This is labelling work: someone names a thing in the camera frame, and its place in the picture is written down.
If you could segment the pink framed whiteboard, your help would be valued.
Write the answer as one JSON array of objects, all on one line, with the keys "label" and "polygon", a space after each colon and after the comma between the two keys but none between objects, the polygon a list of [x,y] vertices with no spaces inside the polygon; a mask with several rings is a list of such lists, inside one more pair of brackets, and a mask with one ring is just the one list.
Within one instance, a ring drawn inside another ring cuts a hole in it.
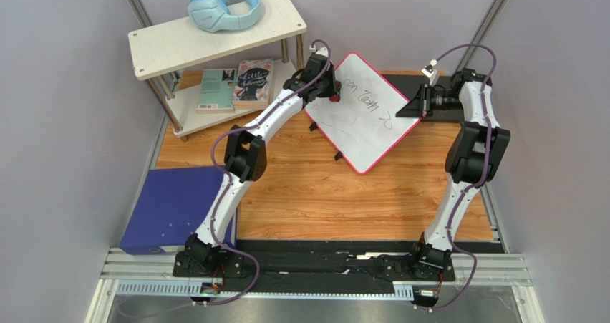
[{"label": "pink framed whiteboard", "polygon": [[317,98],[305,112],[352,169],[364,175],[421,119],[396,116],[409,100],[356,52],[335,67],[335,78],[341,85],[339,101]]}]

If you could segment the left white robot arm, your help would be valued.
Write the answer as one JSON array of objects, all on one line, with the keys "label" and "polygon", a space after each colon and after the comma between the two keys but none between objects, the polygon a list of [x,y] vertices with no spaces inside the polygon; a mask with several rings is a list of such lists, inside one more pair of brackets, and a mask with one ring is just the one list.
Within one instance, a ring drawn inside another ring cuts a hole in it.
[{"label": "left white robot arm", "polygon": [[246,191],[267,167],[266,144],[294,115],[318,98],[339,94],[330,51],[313,52],[303,69],[284,82],[276,99],[253,121],[223,134],[226,151],[217,168],[223,180],[210,211],[175,256],[173,276],[212,276],[219,270],[220,252],[233,248],[224,243],[228,225]]}]

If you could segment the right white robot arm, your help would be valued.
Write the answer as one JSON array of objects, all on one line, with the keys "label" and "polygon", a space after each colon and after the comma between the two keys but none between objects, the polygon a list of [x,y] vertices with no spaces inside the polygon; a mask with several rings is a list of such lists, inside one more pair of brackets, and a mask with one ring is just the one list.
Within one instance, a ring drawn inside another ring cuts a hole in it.
[{"label": "right white robot arm", "polygon": [[490,98],[490,75],[464,68],[448,88],[438,87],[432,66],[423,69],[430,81],[401,108],[397,117],[427,119],[438,110],[463,111],[463,122],[445,161],[447,188],[432,223],[414,245],[408,271],[416,279],[436,279],[450,265],[455,234],[474,196],[492,180],[510,142],[510,131],[500,127]]}]

